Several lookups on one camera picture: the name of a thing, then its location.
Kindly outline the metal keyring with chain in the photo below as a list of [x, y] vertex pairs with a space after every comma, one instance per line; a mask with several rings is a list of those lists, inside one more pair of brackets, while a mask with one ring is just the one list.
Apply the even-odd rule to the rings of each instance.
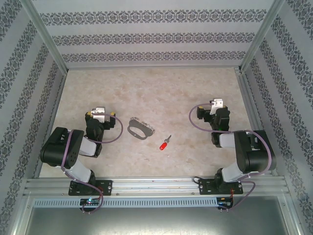
[[[139, 129], [144, 134], [144, 136], [137, 134], [131, 128]], [[137, 118], [137, 117], [132, 117], [130, 119], [129, 125], [127, 127], [127, 131], [133, 137], [135, 137], [139, 140], [142, 140], [142, 141], [146, 140], [148, 137], [151, 137], [155, 133], [155, 130], [152, 126], [150, 126], [149, 124], [147, 124], [145, 122], [140, 122], [139, 118]]]

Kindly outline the grey metal sheet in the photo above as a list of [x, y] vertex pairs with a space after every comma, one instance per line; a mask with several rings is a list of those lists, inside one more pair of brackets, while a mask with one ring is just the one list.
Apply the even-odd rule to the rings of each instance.
[[214, 207], [101, 208], [91, 215], [62, 200], [29, 198], [13, 235], [304, 235], [287, 196], [250, 196], [229, 211]]

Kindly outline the aluminium side rail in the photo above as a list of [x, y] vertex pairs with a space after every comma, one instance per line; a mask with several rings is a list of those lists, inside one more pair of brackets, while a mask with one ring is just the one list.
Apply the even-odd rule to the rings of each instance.
[[261, 146], [260, 150], [253, 150], [251, 154], [248, 154], [250, 165], [260, 168], [256, 171], [249, 173], [250, 176], [258, 176], [267, 173], [269, 170], [275, 170], [277, 160], [275, 154], [273, 153], [272, 147], [269, 143], [266, 132], [264, 131], [260, 118], [258, 116], [257, 107], [252, 97], [246, 76], [240, 73], [239, 68], [235, 68], [235, 74], [239, 84], [239, 88], [242, 94], [243, 102], [245, 105], [246, 113], [249, 119], [250, 126], [252, 128], [249, 131], [251, 134], [258, 139]]
[[68, 75], [68, 71], [63, 75], [62, 80], [61, 80], [61, 82], [59, 84], [59, 87], [58, 87], [58, 90], [57, 90], [57, 93], [56, 93], [56, 97], [55, 97], [54, 102], [53, 102], [51, 114], [49, 116], [49, 123], [48, 123], [47, 129], [46, 129], [46, 132], [45, 132], [45, 137], [44, 137], [44, 139], [42, 141], [42, 144], [40, 146], [39, 154], [38, 154], [37, 161], [35, 163], [34, 170], [33, 170], [33, 173], [31, 175], [31, 178], [39, 178], [39, 175], [40, 175], [40, 172], [41, 172], [41, 167], [42, 167], [42, 163], [41, 163], [41, 160], [40, 160], [41, 149], [44, 147], [46, 141], [49, 139], [49, 136], [51, 135], [52, 128], [53, 128], [53, 123], [54, 123], [54, 120], [55, 120], [55, 117], [56, 117], [56, 114], [57, 114], [57, 109], [58, 109], [58, 106], [59, 106], [59, 103], [60, 103], [60, 100], [61, 100], [61, 96], [62, 96], [62, 92], [63, 92], [63, 88], [64, 88], [64, 85], [65, 85], [65, 81], [66, 81], [67, 75]]

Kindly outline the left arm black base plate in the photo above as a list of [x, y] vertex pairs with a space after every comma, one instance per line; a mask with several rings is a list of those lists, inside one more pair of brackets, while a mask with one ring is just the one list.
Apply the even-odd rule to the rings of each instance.
[[[98, 188], [100, 191], [102, 191], [102, 194], [104, 196], [110, 196], [112, 193], [112, 181], [111, 180], [96, 180], [94, 186]], [[69, 185], [68, 195], [69, 196], [99, 196], [100, 193], [98, 190], [94, 188], [91, 188], [81, 183], [71, 181]]]

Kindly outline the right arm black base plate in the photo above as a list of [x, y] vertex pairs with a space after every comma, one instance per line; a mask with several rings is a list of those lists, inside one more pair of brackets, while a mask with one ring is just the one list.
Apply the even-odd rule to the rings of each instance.
[[200, 195], [243, 194], [242, 184], [238, 182], [226, 183], [215, 179], [200, 179], [198, 183]]

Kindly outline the aluminium mounting rail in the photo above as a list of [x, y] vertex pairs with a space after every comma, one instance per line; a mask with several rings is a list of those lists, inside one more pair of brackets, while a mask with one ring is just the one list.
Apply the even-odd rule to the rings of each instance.
[[[111, 177], [111, 197], [200, 197], [199, 186], [192, 177]], [[265, 174], [249, 178], [256, 184], [252, 196], [288, 194], [285, 177]], [[28, 179], [23, 196], [61, 198], [68, 196], [69, 178]]]

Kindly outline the aluminium frame post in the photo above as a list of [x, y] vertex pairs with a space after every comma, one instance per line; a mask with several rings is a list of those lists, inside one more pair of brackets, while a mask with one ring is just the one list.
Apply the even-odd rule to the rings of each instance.
[[247, 70], [250, 61], [253, 59], [256, 51], [258, 50], [260, 44], [262, 43], [264, 37], [266, 36], [268, 30], [274, 19], [276, 18], [278, 12], [280, 11], [282, 5], [285, 3], [286, 0], [273, 0], [271, 7], [269, 8], [265, 18], [258, 29], [249, 49], [247, 50], [242, 63], [239, 66], [240, 73], [243, 73]]
[[39, 12], [37, 11], [34, 3], [32, 0], [20, 0], [23, 8], [25, 9], [27, 15], [33, 22], [37, 32], [39, 33], [40, 37], [42, 38], [43, 42], [47, 46], [49, 52], [51, 53], [54, 61], [58, 65], [58, 68], [64, 74], [68, 72], [68, 68], [64, 59], [62, 58], [61, 53], [59, 52], [55, 42], [52, 39], [48, 29], [46, 28], [44, 21], [42, 20]]

